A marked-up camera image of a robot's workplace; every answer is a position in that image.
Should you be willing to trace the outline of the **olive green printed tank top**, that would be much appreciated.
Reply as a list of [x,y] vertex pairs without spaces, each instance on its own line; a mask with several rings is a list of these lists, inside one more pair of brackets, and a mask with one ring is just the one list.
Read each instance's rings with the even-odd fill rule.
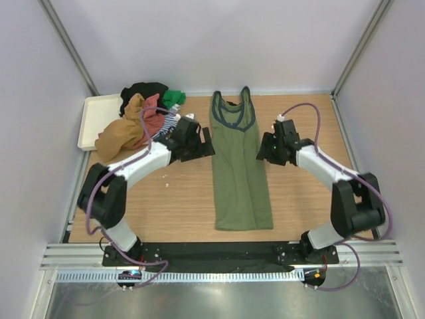
[[239,103],[214,92],[209,110],[215,229],[253,231],[273,229],[272,206],[264,162],[256,159],[260,132],[250,89]]

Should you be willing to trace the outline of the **tan brown tank top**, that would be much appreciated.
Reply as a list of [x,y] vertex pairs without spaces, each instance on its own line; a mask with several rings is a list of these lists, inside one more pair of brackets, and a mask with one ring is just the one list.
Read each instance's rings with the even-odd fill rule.
[[144,102],[145,99],[141,94],[134,94],[124,108],[124,115],[108,124],[98,134],[95,147],[101,162],[111,161],[122,149],[134,147],[143,138],[144,130],[139,115]]

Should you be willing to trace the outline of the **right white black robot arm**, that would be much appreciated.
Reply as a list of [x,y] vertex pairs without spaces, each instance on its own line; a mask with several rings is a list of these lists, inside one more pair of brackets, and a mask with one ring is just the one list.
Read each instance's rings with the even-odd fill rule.
[[386,214],[375,175],[349,169],[322,152],[313,140],[301,139],[293,120],[276,120],[273,129],[263,135],[257,159],[302,168],[331,192],[329,222],[301,235],[302,260],[314,263],[333,245],[384,224]]

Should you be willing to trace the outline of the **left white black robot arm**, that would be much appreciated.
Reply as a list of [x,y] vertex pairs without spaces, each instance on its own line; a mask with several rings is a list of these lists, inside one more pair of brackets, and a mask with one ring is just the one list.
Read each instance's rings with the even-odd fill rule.
[[127,266],[141,258],[141,241],[125,220],[127,192],[154,171],[175,161],[214,155],[211,134],[194,119],[182,117],[167,136],[148,141],[144,150],[113,163],[95,163],[89,169],[77,206],[85,212],[86,231],[100,231]]

